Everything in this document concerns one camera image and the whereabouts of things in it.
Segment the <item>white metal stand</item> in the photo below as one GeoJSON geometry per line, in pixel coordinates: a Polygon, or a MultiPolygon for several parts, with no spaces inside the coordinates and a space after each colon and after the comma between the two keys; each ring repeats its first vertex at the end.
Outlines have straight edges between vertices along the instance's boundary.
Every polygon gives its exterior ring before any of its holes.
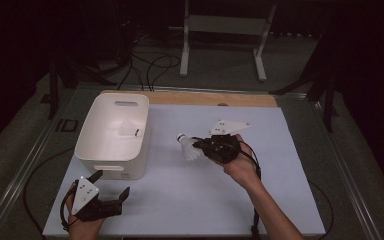
{"type": "Polygon", "coordinates": [[[259,45],[253,49],[253,59],[258,80],[260,82],[265,82],[267,80],[262,52],[268,39],[269,30],[271,28],[272,21],[276,12],[276,4],[270,4],[267,16],[260,19],[191,14],[189,10],[190,0],[183,1],[183,48],[179,71],[179,74],[182,77],[186,77],[188,75],[190,55],[189,33],[206,32],[259,36],[259,45]]]}

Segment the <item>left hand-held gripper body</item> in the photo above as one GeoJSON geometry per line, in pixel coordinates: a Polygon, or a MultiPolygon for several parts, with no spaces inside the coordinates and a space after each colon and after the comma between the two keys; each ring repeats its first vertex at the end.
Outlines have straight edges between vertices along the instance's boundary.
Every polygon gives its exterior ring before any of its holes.
{"type": "Polygon", "coordinates": [[[99,193],[100,189],[87,178],[77,180],[71,214],[83,222],[90,222],[122,213],[123,195],[116,200],[102,201],[99,193]]]}

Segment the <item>metal floor frame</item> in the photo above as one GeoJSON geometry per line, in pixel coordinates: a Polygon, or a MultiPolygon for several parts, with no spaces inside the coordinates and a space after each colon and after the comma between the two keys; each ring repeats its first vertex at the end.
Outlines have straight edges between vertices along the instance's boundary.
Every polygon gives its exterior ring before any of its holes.
{"type": "MultiPolygon", "coordinates": [[[[54,116],[30,99],[0,136],[0,239],[36,239],[68,165],[81,122],[98,90],[68,90],[54,116]]],[[[298,93],[161,88],[153,103],[280,107],[308,178],[322,222],[323,240],[384,240],[345,152],[321,119],[321,106],[298,93]]]]}

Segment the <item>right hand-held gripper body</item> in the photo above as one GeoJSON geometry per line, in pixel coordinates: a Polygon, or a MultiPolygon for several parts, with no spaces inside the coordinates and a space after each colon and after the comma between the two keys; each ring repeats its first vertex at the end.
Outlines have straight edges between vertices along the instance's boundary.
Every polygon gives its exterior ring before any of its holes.
{"type": "Polygon", "coordinates": [[[225,164],[234,160],[240,153],[240,143],[235,134],[249,128],[249,122],[219,120],[209,130],[210,137],[205,138],[208,148],[201,149],[205,156],[225,164]]]}

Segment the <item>white plastic storage bin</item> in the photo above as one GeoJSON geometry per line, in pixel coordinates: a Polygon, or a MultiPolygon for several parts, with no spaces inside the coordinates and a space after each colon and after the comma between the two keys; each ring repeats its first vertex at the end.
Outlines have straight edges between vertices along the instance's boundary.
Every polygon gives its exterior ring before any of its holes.
{"type": "Polygon", "coordinates": [[[142,94],[100,94],[83,123],[75,156],[90,172],[102,170],[104,179],[139,179],[149,152],[149,108],[149,98],[142,94]],[[121,136],[118,130],[124,120],[138,126],[142,134],[121,136]]]}

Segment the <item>person's left hand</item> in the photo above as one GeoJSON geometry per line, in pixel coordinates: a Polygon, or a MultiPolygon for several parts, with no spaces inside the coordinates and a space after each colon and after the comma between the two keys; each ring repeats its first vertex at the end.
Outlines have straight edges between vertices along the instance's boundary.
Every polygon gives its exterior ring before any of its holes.
{"type": "Polygon", "coordinates": [[[104,219],[91,222],[78,220],[71,214],[73,199],[73,196],[69,196],[66,200],[66,207],[69,213],[67,222],[70,224],[68,230],[70,240],[96,240],[104,223],[104,219]]]}

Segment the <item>dark curtain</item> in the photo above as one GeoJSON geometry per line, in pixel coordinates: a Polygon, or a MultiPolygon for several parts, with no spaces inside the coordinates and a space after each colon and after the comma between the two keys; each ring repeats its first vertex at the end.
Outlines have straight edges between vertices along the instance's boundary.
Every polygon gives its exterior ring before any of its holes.
{"type": "Polygon", "coordinates": [[[47,0],[0,0],[0,133],[44,74],[40,34],[47,0]]]}
{"type": "Polygon", "coordinates": [[[339,89],[384,174],[384,0],[359,0],[338,16],[347,51],[339,89]]]}

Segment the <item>white shuttlecock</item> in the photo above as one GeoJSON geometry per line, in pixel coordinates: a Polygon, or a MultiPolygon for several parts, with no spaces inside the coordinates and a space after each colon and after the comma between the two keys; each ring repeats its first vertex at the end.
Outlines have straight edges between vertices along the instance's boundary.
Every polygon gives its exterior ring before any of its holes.
{"type": "Polygon", "coordinates": [[[202,151],[193,146],[193,144],[197,142],[197,139],[190,138],[185,134],[179,134],[177,141],[181,145],[183,156],[187,161],[193,161],[201,155],[202,151]]]}
{"type": "Polygon", "coordinates": [[[121,136],[139,137],[142,134],[141,129],[128,120],[124,120],[118,130],[121,136]]]}

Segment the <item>person's right hand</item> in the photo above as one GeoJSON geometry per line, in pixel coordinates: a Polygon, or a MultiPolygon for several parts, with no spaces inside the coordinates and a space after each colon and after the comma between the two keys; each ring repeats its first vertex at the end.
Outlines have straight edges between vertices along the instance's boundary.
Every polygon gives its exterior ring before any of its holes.
{"type": "Polygon", "coordinates": [[[221,167],[227,175],[247,192],[255,191],[261,185],[261,180],[256,173],[252,150],[239,134],[236,134],[235,137],[240,143],[241,152],[236,159],[221,164],[221,167]]]}

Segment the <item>black stand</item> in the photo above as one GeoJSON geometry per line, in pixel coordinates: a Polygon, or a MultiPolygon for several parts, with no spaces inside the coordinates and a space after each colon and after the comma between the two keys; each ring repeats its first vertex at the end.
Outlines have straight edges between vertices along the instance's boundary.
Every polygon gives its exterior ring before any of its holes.
{"type": "Polygon", "coordinates": [[[270,91],[272,95],[284,95],[300,86],[312,83],[306,93],[306,99],[309,102],[318,102],[324,96],[323,123],[329,132],[332,132],[334,69],[339,47],[338,36],[337,21],[331,20],[318,40],[299,79],[283,88],[270,91]]]}
{"type": "Polygon", "coordinates": [[[114,82],[104,79],[98,73],[93,72],[86,66],[70,58],[62,58],[60,60],[52,59],[49,63],[49,119],[52,119],[56,115],[59,108],[59,80],[62,80],[68,88],[75,88],[78,84],[74,75],[75,72],[80,72],[102,85],[115,86],[114,82]]]}

